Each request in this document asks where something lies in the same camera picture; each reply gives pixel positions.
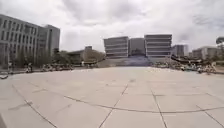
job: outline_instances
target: tall building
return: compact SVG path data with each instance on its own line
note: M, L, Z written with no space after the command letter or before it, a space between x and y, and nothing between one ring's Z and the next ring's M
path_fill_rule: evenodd
M38 26L0 14L0 65L24 57L52 56L59 49L60 29Z
M154 62L167 62L171 55L172 35L145 35L146 56Z
M187 45L174 45L171 50L172 55L183 57L183 56L189 56L188 52L188 46Z
M107 58L128 57L128 42L129 39L127 36L104 39L106 57Z
M129 40L129 56L132 55L145 55L145 39L144 38L131 38Z

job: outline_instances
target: cloud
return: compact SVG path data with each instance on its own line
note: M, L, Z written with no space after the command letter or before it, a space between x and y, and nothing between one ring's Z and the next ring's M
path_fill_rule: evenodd
M160 33L191 49L215 45L224 33L223 7L223 0L0 0L0 13L61 28L66 50L103 51L103 38Z

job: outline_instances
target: pavement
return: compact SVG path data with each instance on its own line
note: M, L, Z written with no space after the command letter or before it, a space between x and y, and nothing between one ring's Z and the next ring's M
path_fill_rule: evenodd
M223 83L150 67L18 74L0 81L0 126L224 128Z

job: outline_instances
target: person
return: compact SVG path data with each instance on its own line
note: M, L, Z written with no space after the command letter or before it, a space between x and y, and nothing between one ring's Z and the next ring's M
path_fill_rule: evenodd
M28 64L28 71L29 71L29 72L33 72L32 63L29 63L29 64Z
M9 74L13 73L13 71L12 71L12 62L9 62L9 64L8 64L8 72L9 72Z

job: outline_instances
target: white building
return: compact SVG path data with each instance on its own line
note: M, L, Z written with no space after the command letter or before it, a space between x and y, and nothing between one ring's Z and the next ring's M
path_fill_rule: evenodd
M0 65L7 64L22 55L50 57L59 49L60 29L44 27L0 14Z
M145 35L146 56L152 62L169 62L172 35Z
M128 57L128 42L129 39L127 36L104 39L106 57L107 58Z

